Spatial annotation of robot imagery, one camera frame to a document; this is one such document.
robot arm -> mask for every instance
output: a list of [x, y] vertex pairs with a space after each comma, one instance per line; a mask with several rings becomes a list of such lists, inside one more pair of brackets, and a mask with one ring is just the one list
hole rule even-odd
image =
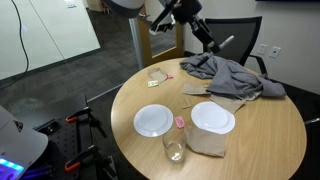
[[[145, 0], [103, 0], [112, 11], [127, 17], [135, 18], [143, 7]], [[203, 44], [207, 45], [213, 54], [219, 52], [225, 45], [227, 45], [233, 36], [218, 45], [211, 35], [211, 32], [205, 22], [198, 17], [202, 6], [198, 0], [158, 0], [163, 6], [164, 10], [160, 13], [158, 18], [151, 24], [150, 30], [156, 31], [159, 24], [162, 24], [164, 19], [174, 16], [174, 19], [180, 24], [189, 23], [192, 33]], [[198, 63], [201, 66], [209, 58], [204, 58]]]

clear plastic cup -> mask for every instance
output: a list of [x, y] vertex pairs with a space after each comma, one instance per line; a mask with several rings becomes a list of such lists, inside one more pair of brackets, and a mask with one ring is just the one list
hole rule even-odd
[[173, 163], [183, 162], [185, 159], [186, 137], [183, 129], [171, 129], [162, 137], [167, 158]]

glass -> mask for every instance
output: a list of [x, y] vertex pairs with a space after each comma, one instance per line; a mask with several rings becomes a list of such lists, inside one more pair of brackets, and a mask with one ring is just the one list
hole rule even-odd
[[[147, 23], [149, 27], [152, 22], [156, 20], [159, 14], [163, 11], [164, 7], [159, 1], [146, 1], [145, 2], [146, 12], [150, 16], [147, 18]], [[167, 51], [176, 46], [176, 28], [173, 26], [171, 30], [167, 30], [165, 33], [158, 33], [152, 35], [148, 33], [150, 37], [150, 46], [152, 56], [158, 55], [164, 51]]]
[[167, 158], [173, 163], [180, 163], [185, 159], [186, 137], [183, 130], [171, 129], [162, 137]]

white wall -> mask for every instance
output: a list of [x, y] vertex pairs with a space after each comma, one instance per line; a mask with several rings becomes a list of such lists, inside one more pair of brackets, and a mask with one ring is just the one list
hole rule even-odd
[[[260, 55], [272, 79], [320, 94], [320, 3], [256, 2], [254, 0], [200, 0], [201, 18], [263, 16], [259, 44], [267, 44]], [[185, 26], [185, 50], [200, 53], [201, 43]], [[272, 46], [281, 47], [279, 56], [268, 57]], [[249, 68], [258, 66], [248, 61]]]
[[82, 0], [82, 4], [84, 5], [85, 8], [89, 7], [87, 0]]
[[[29, 70], [100, 48], [81, 0], [15, 0], [23, 24]], [[24, 72], [19, 21], [10, 0], [0, 1], [0, 79]]]
[[163, 11], [164, 7], [158, 0], [146, 0], [145, 7], [147, 14], [150, 14], [148, 17], [148, 21], [154, 21], [159, 16], [159, 14]]

chair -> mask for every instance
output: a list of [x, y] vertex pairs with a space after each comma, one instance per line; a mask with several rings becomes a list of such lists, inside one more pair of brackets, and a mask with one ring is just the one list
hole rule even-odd
[[217, 43], [222, 43], [230, 36], [234, 39], [215, 55], [238, 62], [244, 66], [247, 58], [255, 58], [259, 64], [261, 74], [267, 74], [267, 69], [261, 57], [250, 55], [256, 43], [262, 17], [237, 18], [237, 19], [205, 19], [205, 23]]

